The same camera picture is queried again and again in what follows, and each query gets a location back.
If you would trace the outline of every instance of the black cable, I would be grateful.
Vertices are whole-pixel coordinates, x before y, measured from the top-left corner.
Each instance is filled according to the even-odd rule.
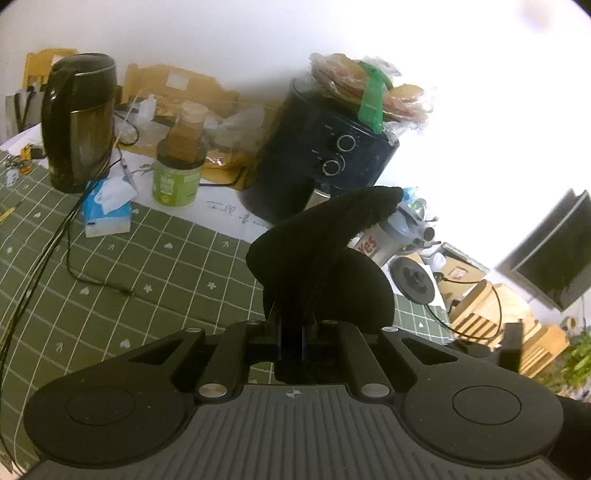
[[[133,142],[127,143],[127,142],[124,142],[121,139],[119,139],[119,143],[121,145],[126,146],[126,147],[131,147],[132,145],[135,145],[139,141],[139,129],[138,129],[138,127],[136,127],[133,123],[131,123],[129,121],[128,118],[125,118],[123,115],[120,115],[117,112],[115,112],[115,115],[118,116],[119,118],[121,118],[124,122],[129,123],[134,128],[134,130],[135,130],[135,140]]]
[[[230,182],[230,183],[199,183],[200,187],[233,187],[236,183],[238,183],[238,180],[240,180],[240,177],[242,177],[242,174],[244,173],[244,171],[246,170],[246,167],[240,167],[240,170],[238,171],[238,175],[236,176],[236,179],[234,179],[234,181]]]
[[[92,280],[91,278],[84,278],[84,277],[82,277],[82,272],[80,272],[80,275],[76,275],[73,272],[72,265],[70,264],[70,249],[72,247],[72,239],[70,236],[70,227],[71,226],[72,226],[72,222],[70,222],[68,224],[68,226],[66,227],[66,233],[67,233],[67,236],[66,236],[66,238],[67,238],[66,269],[68,270],[68,273],[70,274],[72,279],[74,279],[74,281],[79,281],[79,282],[85,283],[87,285],[94,285],[95,287],[112,288],[113,290],[118,291],[119,293],[121,293],[122,295],[124,295],[126,297],[131,297],[132,291],[129,290],[128,288],[121,287],[119,285],[115,285],[113,283],[107,282],[106,279],[105,279],[105,281],[96,281],[96,280]]]
[[[77,200],[77,202],[74,204],[74,206],[72,207],[70,212],[62,220],[62,222],[58,226],[56,232],[53,234],[51,239],[46,243],[41,254],[37,257],[37,259],[35,260],[35,263],[31,267],[31,277],[30,277],[27,285],[23,289],[23,291],[21,293],[21,298],[20,298],[16,308],[14,309],[12,317],[10,318],[10,320],[7,324],[8,331],[5,332],[4,344],[2,345],[2,348],[0,349],[0,382],[2,382],[4,379],[6,360],[8,357],[8,352],[9,352],[10,347],[12,345],[14,332],[16,331],[16,328],[21,320],[21,317],[22,317],[23,313],[25,313],[25,311],[26,311],[26,309],[33,297],[33,294],[35,293],[35,291],[37,289],[37,286],[41,280],[41,277],[43,276],[43,274],[45,272],[45,269],[47,268],[47,264],[49,263],[49,260],[50,260],[51,256],[53,255],[53,252],[55,251],[55,249],[59,245],[61,239],[63,238],[64,234],[66,233],[66,230],[69,229],[69,225],[72,222],[73,218],[76,216],[76,213],[78,212],[80,206],[82,205],[84,200],[88,197],[90,192],[92,192],[95,189],[96,185],[100,181],[100,177],[105,172],[105,170],[113,167],[114,165],[118,164],[122,160],[123,160],[123,156],[120,156],[119,159],[116,160],[115,162],[113,162],[112,164],[105,164],[105,166],[97,174],[95,180],[92,181],[92,183],[86,188],[86,190],[80,196],[80,198]],[[1,428],[0,428],[0,444],[2,445],[4,450],[6,451],[8,457],[10,458],[10,461],[16,466],[16,468],[21,473],[24,473],[24,471],[17,464],[17,460],[12,455],[10,449],[8,448],[8,446],[6,444],[6,440],[4,438],[4,433],[2,432]]]
[[[476,282],[468,282],[468,281],[457,281],[457,280],[449,280],[448,278],[445,278],[445,277],[443,277],[443,281],[448,281],[448,282],[451,282],[451,283],[462,283],[462,284],[466,284],[466,285],[468,285],[468,284],[473,284],[473,285],[474,285],[474,284],[476,284],[476,283],[479,283],[479,282],[477,282],[477,281],[476,281]],[[501,328],[502,328],[502,326],[503,326],[503,308],[502,308],[502,306],[501,306],[501,298],[499,297],[499,294],[497,293],[495,286],[494,286],[494,285],[491,285],[491,287],[492,287],[492,291],[493,291],[493,292],[494,292],[494,294],[495,294],[496,301],[497,301],[497,303],[499,304],[499,323],[498,323],[498,325],[497,325],[497,327],[496,327],[496,332],[495,332],[495,334],[494,334],[493,336],[490,336],[490,337],[477,337],[477,336],[473,336],[473,335],[468,335],[467,333],[462,333],[462,332],[459,332],[458,330],[456,330],[456,329],[454,329],[454,328],[450,327],[450,326],[449,326],[447,323],[445,323],[445,322],[441,321],[441,320],[440,320],[440,319],[437,317],[437,315],[435,315],[435,313],[433,313],[433,311],[432,311],[432,309],[431,309],[431,307],[430,307],[429,305],[425,305],[425,308],[426,308],[426,309],[427,309],[427,311],[429,312],[429,315],[431,315],[431,317],[432,317],[432,318],[433,318],[433,319],[434,319],[434,320],[435,320],[435,321],[436,321],[436,322],[437,322],[439,325],[441,325],[442,327],[445,327],[447,330],[449,330],[449,331],[451,331],[451,332],[455,333],[456,335],[462,336],[462,337],[464,337],[464,338],[469,338],[469,339],[471,339],[471,340],[476,340],[476,341],[479,341],[479,340],[492,340],[492,339],[495,339],[495,338],[497,338],[497,337],[499,336],[500,332],[501,332]]]

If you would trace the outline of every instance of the electric kettle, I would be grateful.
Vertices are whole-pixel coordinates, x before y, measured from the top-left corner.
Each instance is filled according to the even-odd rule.
[[[116,86],[115,61],[102,53],[72,55],[51,68],[41,132],[58,190],[83,192],[111,158]]]

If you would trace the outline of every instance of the kettle handle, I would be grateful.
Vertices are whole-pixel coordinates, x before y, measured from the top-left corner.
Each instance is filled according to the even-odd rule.
[[[62,92],[75,73],[75,69],[67,67],[53,72],[43,96],[42,116],[49,118],[54,115],[55,108],[63,96]]]
[[[70,115],[65,93],[75,73],[75,69],[68,67],[51,72],[41,103],[43,146],[50,164],[50,171],[61,172],[60,178],[64,174],[66,177],[72,176],[71,167],[67,167],[71,156]],[[67,183],[69,179],[64,177],[58,183],[62,181]]]

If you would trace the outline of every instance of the grooved rubber surface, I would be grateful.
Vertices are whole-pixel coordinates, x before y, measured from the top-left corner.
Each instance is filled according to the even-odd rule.
[[[171,445],[140,462],[75,469],[41,462],[27,480],[555,480],[542,459],[483,469],[416,444],[389,407],[342,385],[246,385],[235,400],[197,409]]]

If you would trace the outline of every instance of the white bottle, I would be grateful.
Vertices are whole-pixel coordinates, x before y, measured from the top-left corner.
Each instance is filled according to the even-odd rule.
[[[149,97],[139,103],[139,111],[135,117],[139,122],[151,122],[156,112],[156,98],[150,93]]]

